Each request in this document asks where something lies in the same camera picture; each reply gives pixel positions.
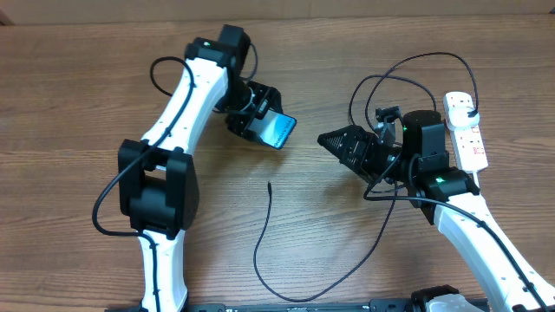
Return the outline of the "black samsung smartphone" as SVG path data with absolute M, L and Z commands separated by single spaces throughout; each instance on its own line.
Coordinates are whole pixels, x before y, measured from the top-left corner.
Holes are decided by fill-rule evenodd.
M 268 110 L 262 120 L 255 118 L 248 130 L 253 132 L 254 140 L 258 143 L 280 150 L 296 124 L 295 118 Z

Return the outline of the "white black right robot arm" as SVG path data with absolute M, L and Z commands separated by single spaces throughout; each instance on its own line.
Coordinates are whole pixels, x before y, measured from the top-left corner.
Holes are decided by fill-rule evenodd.
M 395 120 L 402 121 L 402 145 L 395 145 Z M 460 253 L 495 311 L 552 311 L 554 288 L 522 257 L 495 222 L 470 175 L 449 164 L 440 113 L 417 110 L 380 116 L 379 133 L 350 125 L 323 133 L 317 142 L 368 183 L 364 199 L 374 201 L 381 183 L 404 184 L 403 200 Z

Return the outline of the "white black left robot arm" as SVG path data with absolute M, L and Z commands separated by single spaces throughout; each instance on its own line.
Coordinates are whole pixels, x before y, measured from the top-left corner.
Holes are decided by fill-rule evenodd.
M 198 37 L 179 59 L 177 88 L 155 124 L 118 151 L 120 208 L 141 244 L 145 293 L 139 311 L 184 311 L 184 240 L 199 208 L 193 155 L 209 117 L 224 114 L 230 132 L 281 149 L 296 120 L 276 88 L 244 78 L 250 37 L 224 25 L 215 41 Z

